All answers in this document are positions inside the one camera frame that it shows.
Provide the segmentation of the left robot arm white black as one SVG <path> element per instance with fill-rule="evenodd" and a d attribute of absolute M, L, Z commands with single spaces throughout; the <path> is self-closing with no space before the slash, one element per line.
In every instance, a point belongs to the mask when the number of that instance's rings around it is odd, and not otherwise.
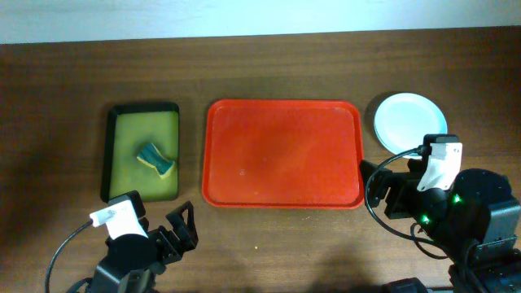
<path fill-rule="evenodd" d="M 94 227 L 105 225 L 109 238 L 107 255 L 97 264 L 87 292 L 153 292 L 156 277 L 199 241 L 189 201 L 166 216 L 170 230 L 162 225 L 149 230 L 148 220 L 128 199 L 91 213 L 90 219 Z"/>

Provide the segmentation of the green yellow sponge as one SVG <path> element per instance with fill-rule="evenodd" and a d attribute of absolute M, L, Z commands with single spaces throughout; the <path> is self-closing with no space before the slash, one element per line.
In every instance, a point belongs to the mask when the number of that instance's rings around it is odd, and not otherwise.
<path fill-rule="evenodd" d="M 160 179 L 169 177 L 177 167 L 174 160 L 162 155 L 153 143 L 146 144 L 137 154 L 136 159 L 149 168 L 153 168 Z"/>

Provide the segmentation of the light blue plate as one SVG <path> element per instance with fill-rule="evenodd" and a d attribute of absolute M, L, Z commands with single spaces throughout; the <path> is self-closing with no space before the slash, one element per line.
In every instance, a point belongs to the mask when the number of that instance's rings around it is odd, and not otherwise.
<path fill-rule="evenodd" d="M 374 132 L 382 145 L 396 155 L 421 145 L 427 134 L 447 134 L 448 124 L 443 112 L 430 99 L 399 93 L 378 105 Z"/>

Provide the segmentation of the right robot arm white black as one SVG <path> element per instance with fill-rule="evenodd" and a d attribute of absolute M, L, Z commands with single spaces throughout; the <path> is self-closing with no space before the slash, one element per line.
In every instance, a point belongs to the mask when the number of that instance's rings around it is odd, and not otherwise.
<path fill-rule="evenodd" d="M 390 220 L 412 218 L 453 262 L 449 281 L 456 292 L 518 292 L 520 251 L 515 248 L 520 203 L 508 179 L 492 171 L 461 171 L 443 189 L 419 191 L 420 165 L 409 163 L 407 173 L 378 170 L 360 164 L 367 202 L 375 208 L 385 201 Z"/>

